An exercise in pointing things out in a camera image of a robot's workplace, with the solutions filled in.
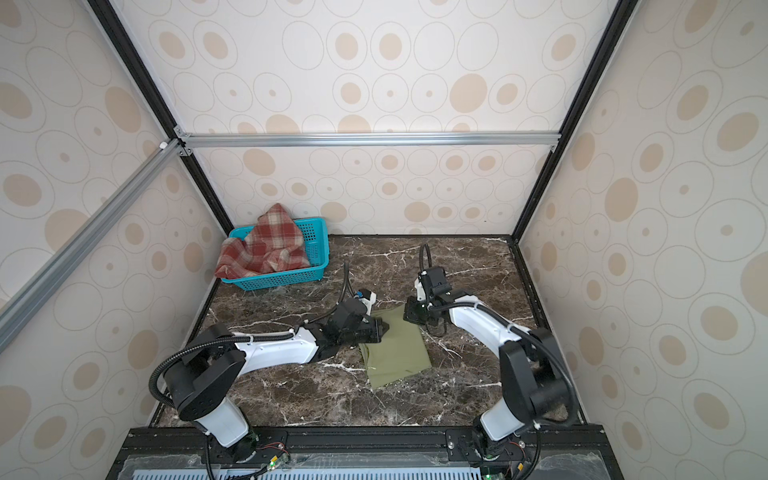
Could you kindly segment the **olive green skirt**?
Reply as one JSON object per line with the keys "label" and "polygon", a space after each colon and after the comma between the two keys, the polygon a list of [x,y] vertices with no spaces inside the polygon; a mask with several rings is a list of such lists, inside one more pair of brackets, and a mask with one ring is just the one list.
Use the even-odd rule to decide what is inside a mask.
{"label": "olive green skirt", "polygon": [[380,343],[361,344],[366,373],[373,389],[411,377],[432,364],[419,326],[404,320],[404,306],[379,310],[389,326]]}

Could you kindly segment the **red plaid skirt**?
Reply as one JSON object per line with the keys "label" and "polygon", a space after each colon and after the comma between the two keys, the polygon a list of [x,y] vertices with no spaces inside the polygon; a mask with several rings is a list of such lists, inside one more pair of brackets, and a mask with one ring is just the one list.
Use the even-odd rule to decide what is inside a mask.
{"label": "red plaid skirt", "polygon": [[224,240],[214,275],[236,280],[309,266],[301,229],[283,205],[276,203],[258,218],[244,239]]}

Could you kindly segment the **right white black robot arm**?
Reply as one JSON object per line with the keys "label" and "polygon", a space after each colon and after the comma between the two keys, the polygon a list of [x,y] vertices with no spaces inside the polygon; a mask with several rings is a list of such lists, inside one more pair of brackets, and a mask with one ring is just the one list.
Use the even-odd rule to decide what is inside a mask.
{"label": "right white black robot arm", "polygon": [[421,270],[414,285],[416,294],[406,301],[406,321],[420,326],[450,323],[499,360],[502,399],[479,416],[482,439],[498,442],[547,423],[546,415],[559,406],[566,408],[567,417],[552,420],[552,425],[578,420],[575,385],[549,330],[518,325],[476,296],[454,290],[441,267]]}

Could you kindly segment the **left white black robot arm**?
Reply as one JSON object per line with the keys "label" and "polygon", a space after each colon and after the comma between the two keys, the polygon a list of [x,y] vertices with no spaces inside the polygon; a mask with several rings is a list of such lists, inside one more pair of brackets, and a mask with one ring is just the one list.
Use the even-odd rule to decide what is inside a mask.
{"label": "left white black robot arm", "polygon": [[149,392],[220,446],[241,446],[253,429],[229,398],[234,383],[256,370],[317,363],[345,346],[381,342],[389,325],[372,314],[374,303],[375,294],[364,289],[285,332],[242,334],[214,325],[160,362],[150,375]]}

